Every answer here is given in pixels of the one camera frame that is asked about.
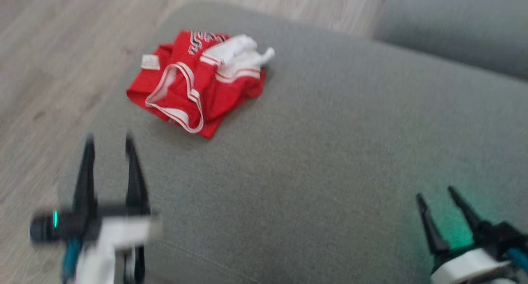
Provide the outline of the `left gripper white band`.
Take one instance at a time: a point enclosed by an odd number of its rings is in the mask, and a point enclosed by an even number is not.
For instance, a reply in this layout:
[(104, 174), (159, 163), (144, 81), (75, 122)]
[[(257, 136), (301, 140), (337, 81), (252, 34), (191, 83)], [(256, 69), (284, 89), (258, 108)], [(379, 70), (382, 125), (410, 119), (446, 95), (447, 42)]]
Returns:
[(100, 208), (94, 213), (97, 207), (95, 145), (94, 136), (87, 136), (73, 195), (73, 211), (58, 211), (59, 240), (68, 244), (79, 242), (82, 248), (96, 245), (124, 250), (144, 246), (160, 237), (161, 214), (151, 212), (147, 184), (132, 136), (126, 137), (125, 151), (129, 164), (125, 205), (130, 208)]

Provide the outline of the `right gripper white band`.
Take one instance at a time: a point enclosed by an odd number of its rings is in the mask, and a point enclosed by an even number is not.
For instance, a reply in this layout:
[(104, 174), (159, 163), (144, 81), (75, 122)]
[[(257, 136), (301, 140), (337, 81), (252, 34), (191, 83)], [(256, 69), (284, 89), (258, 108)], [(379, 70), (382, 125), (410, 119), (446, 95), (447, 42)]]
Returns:
[(438, 230), (422, 194), (415, 197), (434, 266), (432, 284), (516, 284), (517, 269), (509, 260), (497, 260), (482, 247), (483, 220), (454, 186), (448, 186), (454, 204), (464, 216), (473, 243), (451, 249)]

